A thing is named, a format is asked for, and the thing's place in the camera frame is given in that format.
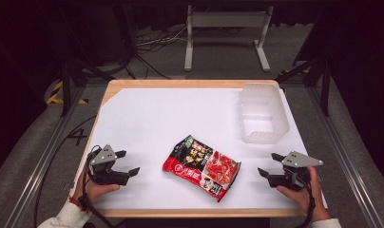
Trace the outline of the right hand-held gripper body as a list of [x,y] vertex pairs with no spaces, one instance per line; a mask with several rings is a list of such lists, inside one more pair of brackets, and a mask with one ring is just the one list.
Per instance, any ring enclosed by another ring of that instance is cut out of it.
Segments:
[[283,175],[270,175],[268,182],[273,188],[284,186],[290,190],[299,191],[310,183],[311,177],[308,166],[321,166],[323,161],[291,151],[281,162]]

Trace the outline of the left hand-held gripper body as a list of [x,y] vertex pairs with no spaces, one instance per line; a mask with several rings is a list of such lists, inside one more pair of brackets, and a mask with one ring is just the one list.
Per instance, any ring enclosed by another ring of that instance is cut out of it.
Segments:
[[126,185],[129,179],[128,173],[112,170],[112,166],[117,160],[115,151],[109,144],[103,148],[99,147],[88,154],[88,175],[100,185]]

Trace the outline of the translucent plastic container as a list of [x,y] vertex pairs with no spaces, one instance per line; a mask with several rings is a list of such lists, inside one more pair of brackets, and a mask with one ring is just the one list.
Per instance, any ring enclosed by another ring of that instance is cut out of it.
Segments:
[[276,144],[290,130],[277,85],[248,83],[240,92],[241,137],[245,143]]

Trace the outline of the red and black food packet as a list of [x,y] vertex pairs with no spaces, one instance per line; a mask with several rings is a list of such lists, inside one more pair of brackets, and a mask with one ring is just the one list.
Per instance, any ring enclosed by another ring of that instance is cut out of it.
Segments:
[[177,143],[163,163],[163,171],[199,186],[217,202],[228,192],[240,167],[240,161],[229,158],[191,135]]

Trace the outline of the person's left hand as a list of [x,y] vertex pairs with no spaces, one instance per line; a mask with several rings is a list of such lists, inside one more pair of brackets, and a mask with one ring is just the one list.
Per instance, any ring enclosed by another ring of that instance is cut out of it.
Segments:
[[84,183],[83,178],[84,174],[81,174],[77,180],[74,193],[72,194],[72,197],[76,200],[83,195],[83,191],[86,191],[89,201],[95,203],[102,195],[117,191],[121,188],[119,184],[99,185],[89,177],[86,177],[86,183]]

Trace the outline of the white table sheet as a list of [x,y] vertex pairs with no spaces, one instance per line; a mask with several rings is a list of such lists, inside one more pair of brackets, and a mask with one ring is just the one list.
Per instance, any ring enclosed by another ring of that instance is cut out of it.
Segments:
[[[272,153],[286,155],[306,148],[292,117],[290,130],[276,144],[247,143],[241,137],[237,88],[129,88],[100,109],[91,146],[109,144],[126,155],[114,165],[118,171],[140,168],[119,191],[99,199],[102,210],[295,209],[295,204],[259,175],[281,165]],[[236,180],[217,200],[195,184],[163,171],[173,147],[187,136],[241,162]]]

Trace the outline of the black tripod stand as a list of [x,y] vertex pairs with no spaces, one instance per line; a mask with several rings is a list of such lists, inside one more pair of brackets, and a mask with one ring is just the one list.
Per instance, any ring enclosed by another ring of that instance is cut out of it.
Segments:
[[86,85],[86,74],[83,72],[83,69],[90,71],[95,74],[97,77],[100,77],[104,80],[112,81],[113,77],[108,75],[105,72],[102,72],[95,66],[87,64],[86,62],[76,59],[76,58],[65,58],[61,64],[61,79],[63,81],[63,102],[64,107],[61,116],[65,117],[72,104],[71,92],[70,92],[70,83],[73,82],[76,86],[85,86]]
[[321,55],[310,61],[306,61],[299,66],[287,71],[286,73],[280,74],[276,78],[276,82],[279,84],[298,75],[304,69],[308,69],[308,73],[302,80],[306,87],[314,87],[319,80],[321,82],[321,95],[320,95],[320,107],[325,116],[329,116],[329,90],[331,81],[331,72],[329,68],[328,55]]

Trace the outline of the yellow black hazard tape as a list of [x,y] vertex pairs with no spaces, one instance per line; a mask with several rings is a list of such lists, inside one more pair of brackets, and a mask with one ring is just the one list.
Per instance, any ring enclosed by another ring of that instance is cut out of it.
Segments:
[[63,81],[58,80],[52,87],[52,90],[46,99],[46,103],[62,105],[64,103],[64,99],[58,97],[58,94],[62,88],[63,88]]

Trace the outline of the wooden table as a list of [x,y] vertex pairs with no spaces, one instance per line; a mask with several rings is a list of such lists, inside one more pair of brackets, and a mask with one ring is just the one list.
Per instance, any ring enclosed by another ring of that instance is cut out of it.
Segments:
[[[243,80],[114,80],[107,86],[106,94],[102,99],[101,107],[121,90],[129,88],[237,88],[241,91],[244,85],[245,82]],[[227,209],[210,211],[200,211],[198,209],[181,211],[177,211],[175,209],[130,211],[97,209],[109,218],[275,218],[298,217],[302,214],[297,207],[293,210]]]

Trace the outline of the white metal stand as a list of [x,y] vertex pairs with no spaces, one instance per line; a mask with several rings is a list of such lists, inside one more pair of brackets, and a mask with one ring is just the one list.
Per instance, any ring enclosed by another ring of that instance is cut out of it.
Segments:
[[270,65],[263,44],[273,15],[273,7],[260,11],[193,11],[187,8],[186,51],[184,70],[191,71],[193,65],[193,28],[259,28],[260,35],[253,42],[262,70],[268,72]]

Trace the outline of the aluminium floor rail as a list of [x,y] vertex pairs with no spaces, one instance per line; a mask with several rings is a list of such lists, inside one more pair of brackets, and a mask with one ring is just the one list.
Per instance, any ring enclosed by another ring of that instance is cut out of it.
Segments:
[[335,154],[337,160],[344,172],[344,175],[355,195],[357,203],[359,204],[361,211],[367,220],[370,228],[384,228],[384,221],[382,217],[377,213],[374,203],[372,202],[371,195],[369,194],[368,189],[364,183],[364,180],[361,178],[356,167],[351,162],[346,148],[343,145],[343,142],[338,136],[336,128],[332,120],[324,114],[324,111],[321,107],[320,97],[317,95],[317,91],[314,88],[308,88],[307,93],[314,104],[320,119],[324,123],[326,130],[332,140],[332,143],[335,148]]
[[67,114],[62,116],[63,106],[50,104],[47,110],[30,126],[23,138],[13,148],[8,157],[8,188],[11,193],[13,207],[9,216],[2,223],[2,228],[18,228],[35,195],[43,177],[57,151],[58,144],[64,135],[69,119],[76,104],[83,95],[83,87],[75,87],[68,100],[72,102]]

